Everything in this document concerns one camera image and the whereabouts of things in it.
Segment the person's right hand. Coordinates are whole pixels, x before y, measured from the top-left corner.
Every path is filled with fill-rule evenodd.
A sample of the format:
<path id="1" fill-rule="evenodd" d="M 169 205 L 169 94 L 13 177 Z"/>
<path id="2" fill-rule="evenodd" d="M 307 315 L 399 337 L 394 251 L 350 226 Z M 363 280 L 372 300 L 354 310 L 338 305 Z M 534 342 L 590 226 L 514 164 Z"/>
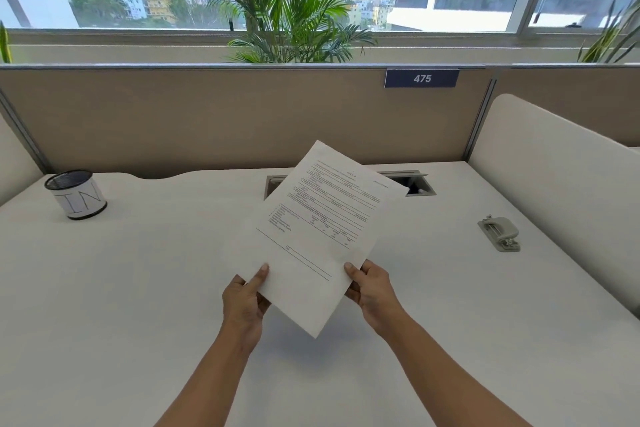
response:
<path id="1" fill-rule="evenodd" d="M 345 292 L 345 296 L 362 310 L 365 321 L 383 339 L 395 334 L 407 313 L 398 300 L 388 272 L 370 260 L 361 268 L 369 277 L 366 292 Z"/>

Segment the person's left hand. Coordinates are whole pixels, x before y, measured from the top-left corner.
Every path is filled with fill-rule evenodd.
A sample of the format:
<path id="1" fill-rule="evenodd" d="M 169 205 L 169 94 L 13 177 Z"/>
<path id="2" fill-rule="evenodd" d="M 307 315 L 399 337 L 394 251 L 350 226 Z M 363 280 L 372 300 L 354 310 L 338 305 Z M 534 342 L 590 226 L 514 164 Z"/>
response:
<path id="1" fill-rule="evenodd" d="M 246 354 L 251 353 L 260 341 L 263 318 L 271 306 L 260 289 L 258 293 L 247 293 L 244 284 L 249 280 L 235 275 L 222 293 L 221 329 L 237 336 Z"/>

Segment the white printed paper sheet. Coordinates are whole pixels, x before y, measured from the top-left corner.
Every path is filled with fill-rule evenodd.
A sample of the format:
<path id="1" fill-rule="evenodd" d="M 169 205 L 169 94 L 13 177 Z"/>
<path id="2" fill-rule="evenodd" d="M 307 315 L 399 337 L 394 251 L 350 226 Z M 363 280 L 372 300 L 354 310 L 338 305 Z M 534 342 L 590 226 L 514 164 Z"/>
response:
<path id="1" fill-rule="evenodd" d="M 408 191 L 317 140 L 221 256 L 245 281 L 268 264 L 261 294 L 317 338 L 351 283 L 344 263 L 362 266 Z"/>

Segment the person's left forearm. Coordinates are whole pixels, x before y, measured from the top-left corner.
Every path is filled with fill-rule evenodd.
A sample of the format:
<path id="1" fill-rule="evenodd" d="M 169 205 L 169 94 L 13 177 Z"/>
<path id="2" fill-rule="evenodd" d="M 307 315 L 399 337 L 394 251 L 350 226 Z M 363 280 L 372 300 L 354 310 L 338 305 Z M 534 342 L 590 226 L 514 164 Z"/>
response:
<path id="1" fill-rule="evenodd" d="M 262 322 L 223 322 L 218 336 L 154 427 L 225 427 Z"/>

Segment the person's right forearm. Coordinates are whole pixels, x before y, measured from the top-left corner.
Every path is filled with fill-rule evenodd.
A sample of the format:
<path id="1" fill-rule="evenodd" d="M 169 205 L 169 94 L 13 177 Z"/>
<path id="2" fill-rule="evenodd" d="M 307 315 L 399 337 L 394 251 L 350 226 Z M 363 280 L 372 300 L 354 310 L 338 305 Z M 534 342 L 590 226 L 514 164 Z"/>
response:
<path id="1" fill-rule="evenodd" d="M 367 322 L 388 343 L 436 427 L 532 427 L 464 370 L 404 309 Z"/>

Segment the grey hole punch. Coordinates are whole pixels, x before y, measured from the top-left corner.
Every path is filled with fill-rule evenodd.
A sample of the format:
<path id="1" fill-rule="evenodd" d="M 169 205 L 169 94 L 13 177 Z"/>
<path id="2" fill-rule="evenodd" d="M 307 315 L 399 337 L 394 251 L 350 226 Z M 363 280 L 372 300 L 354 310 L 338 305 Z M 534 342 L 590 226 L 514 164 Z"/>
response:
<path id="1" fill-rule="evenodd" d="M 519 230 L 508 218 L 486 216 L 477 225 L 489 239 L 494 248 L 502 253 L 518 253 L 521 245 L 516 240 Z"/>

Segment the beige desk partition panel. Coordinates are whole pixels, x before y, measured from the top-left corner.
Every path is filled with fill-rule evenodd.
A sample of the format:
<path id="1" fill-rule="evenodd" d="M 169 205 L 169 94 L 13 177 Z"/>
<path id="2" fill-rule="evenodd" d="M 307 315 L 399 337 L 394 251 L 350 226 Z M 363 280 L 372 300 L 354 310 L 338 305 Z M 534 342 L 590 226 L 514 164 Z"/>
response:
<path id="1" fill-rule="evenodd" d="M 396 68 L 460 75 L 385 89 Z M 0 109 L 42 171 L 141 178 L 293 167 L 316 140 L 362 164 L 463 161 L 506 93 L 640 146 L 640 63 L 0 66 Z"/>

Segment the black mesh pen holder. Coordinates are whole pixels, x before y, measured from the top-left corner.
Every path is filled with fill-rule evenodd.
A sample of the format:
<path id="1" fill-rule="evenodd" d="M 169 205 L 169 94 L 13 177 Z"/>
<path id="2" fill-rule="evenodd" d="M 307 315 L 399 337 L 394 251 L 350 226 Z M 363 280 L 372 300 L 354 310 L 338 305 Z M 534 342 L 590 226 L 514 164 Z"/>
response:
<path id="1" fill-rule="evenodd" d="M 93 172 L 86 169 L 55 174 L 44 181 L 44 188 L 56 198 L 69 220 L 87 220 L 108 207 Z"/>

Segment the blue desk number plate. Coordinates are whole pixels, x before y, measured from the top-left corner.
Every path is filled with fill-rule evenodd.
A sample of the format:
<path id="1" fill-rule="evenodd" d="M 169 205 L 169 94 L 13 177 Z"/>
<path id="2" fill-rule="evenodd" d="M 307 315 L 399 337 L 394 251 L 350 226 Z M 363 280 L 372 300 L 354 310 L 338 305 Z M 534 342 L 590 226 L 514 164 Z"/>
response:
<path id="1" fill-rule="evenodd" d="M 459 69 L 387 69 L 385 89 L 440 89 L 454 88 Z"/>

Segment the white rounded side divider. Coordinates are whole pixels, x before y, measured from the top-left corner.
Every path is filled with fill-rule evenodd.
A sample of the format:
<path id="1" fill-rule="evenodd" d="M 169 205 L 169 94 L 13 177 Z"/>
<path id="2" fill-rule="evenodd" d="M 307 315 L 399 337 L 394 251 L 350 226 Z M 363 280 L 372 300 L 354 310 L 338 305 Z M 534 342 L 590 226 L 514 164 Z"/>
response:
<path id="1" fill-rule="evenodd" d="M 0 206 L 44 176 L 0 113 Z"/>
<path id="2" fill-rule="evenodd" d="M 640 152 L 502 94 L 468 163 L 640 320 Z"/>

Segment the green palm plant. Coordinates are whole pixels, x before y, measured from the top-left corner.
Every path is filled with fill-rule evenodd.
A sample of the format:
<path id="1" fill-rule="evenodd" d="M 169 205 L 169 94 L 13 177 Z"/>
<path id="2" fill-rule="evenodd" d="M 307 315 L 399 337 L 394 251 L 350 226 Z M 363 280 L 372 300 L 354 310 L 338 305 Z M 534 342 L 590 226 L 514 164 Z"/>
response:
<path id="1" fill-rule="evenodd" d="M 246 33 L 229 41 L 231 61 L 244 64 L 346 63 L 353 50 L 377 42 L 348 23 L 345 0 L 210 0 L 244 17 Z"/>

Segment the window frame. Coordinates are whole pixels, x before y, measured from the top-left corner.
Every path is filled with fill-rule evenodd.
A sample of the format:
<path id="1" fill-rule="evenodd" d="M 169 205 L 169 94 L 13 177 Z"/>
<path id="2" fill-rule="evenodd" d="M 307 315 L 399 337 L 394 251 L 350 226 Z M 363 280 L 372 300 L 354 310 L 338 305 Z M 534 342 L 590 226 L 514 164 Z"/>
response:
<path id="1" fill-rule="evenodd" d="M 382 34 L 599 33 L 640 0 L 0 0 L 0 21 L 33 32 L 253 33 L 271 45 L 364 43 Z"/>

